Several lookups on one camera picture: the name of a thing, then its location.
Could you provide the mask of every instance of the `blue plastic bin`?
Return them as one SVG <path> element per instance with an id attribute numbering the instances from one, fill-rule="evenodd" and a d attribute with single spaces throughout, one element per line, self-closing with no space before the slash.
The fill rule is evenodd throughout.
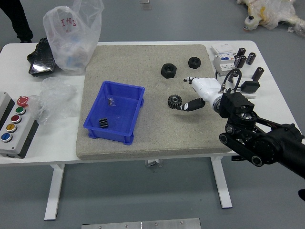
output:
<path id="1" fill-rule="evenodd" d="M 144 91 L 144 87 L 104 81 L 83 125 L 88 136 L 131 145 Z M 107 118 L 108 127 L 100 128 L 101 118 Z"/>

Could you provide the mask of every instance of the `yellow button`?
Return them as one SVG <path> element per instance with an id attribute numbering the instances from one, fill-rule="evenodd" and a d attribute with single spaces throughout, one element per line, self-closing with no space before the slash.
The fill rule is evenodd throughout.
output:
<path id="1" fill-rule="evenodd" d="M 11 124 L 8 124 L 6 126 L 6 130 L 9 132 L 9 133 L 13 133 L 15 130 L 17 130 L 17 126 L 13 123 Z"/>

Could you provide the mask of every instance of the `white table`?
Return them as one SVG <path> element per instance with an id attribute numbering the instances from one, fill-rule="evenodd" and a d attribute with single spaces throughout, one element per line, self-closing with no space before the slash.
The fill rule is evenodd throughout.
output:
<path id="1" fill-rule="evenodd" d="M 213 42 L 100 42 L 99 45 L 165 45 L 165 44 L 203 44 L 206 46 L 210 60 L 214 59 L 211 45 L 220 43 Z M 255 52 L 257 57 L 251 65 L 242 68 L 243 78 L 251 78 L 256 67 L 263 67 L 264 74 L 260 79 L 260 88 L 257 91 L 257 97 L 251 100 L 255 104 L 255 112 L 262 118 L 272 120 L 277 123 L 295 123 L 295 120 L 278 89 L 273 76 L 271 75 L 258 47 L 251 41 L 228 41 L 228 44 L 238 49 L 244 47 L 247 53 Z M 30 96 L 39 94 L 40 84 L 46 77 L 32 77 L 28 74 L 30 64 L 27 62 L 27 55 L 35 50 L 36 44 L 8 44 L 3 47 L 0 54 L 0 91 L 7 92 L 14 100 L 19 96 Z M 65 83 L 77 88 L 77 96 L 74 102 L 81 106 L 81 98 L 84 85 L 84 75 L 68 76 L 63 71 L 56 71 L 52 76 L 60 77 Z M 105 162 L 106 160 L 82 161 L 75 154 L 76 136 L 79 125 L 79 114 L 67 119 L 59 119 L 55 123 L 45 126 L 40 125 L 32 144 L 24 159 L 6 158 L 0 156 L 0 166 L 27 166 L 27 165 L 51 165 L 54 169 L 51 182 L 50 194 L 45 213 L 45 220 L 56 219 L 57 206 L 59 202 L 62 176 L 64 165 L 71 163 L 91 163 Z M 224 177 L 221 164 L 223 156 L 236 155 L 235 152 L 222 154 L 204 154 L 195 155 L 196 157 L 208 156 L 211 158 L 217 188 L 223 208 L 231 208 L 231 200 Z"/>

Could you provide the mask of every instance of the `gear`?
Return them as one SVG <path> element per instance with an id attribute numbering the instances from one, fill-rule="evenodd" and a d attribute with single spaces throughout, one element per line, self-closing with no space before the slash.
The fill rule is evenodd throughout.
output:
<path id="1" fill-rule="evenodd" d="M 168 97 L 167 104 L 172 109 L 177 109 L 178 106 L 182 105 L 182 98 L 176 94 Z"/>

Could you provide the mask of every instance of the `green button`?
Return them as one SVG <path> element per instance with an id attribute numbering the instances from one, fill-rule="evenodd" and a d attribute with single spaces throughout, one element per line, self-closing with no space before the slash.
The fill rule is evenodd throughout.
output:
<path id="1" fill-rule="evenodd" d="M 16 114 L 22 115 L 25 112 L 25 109 L 23 107 L 17 107 L 15 110 Z"/>

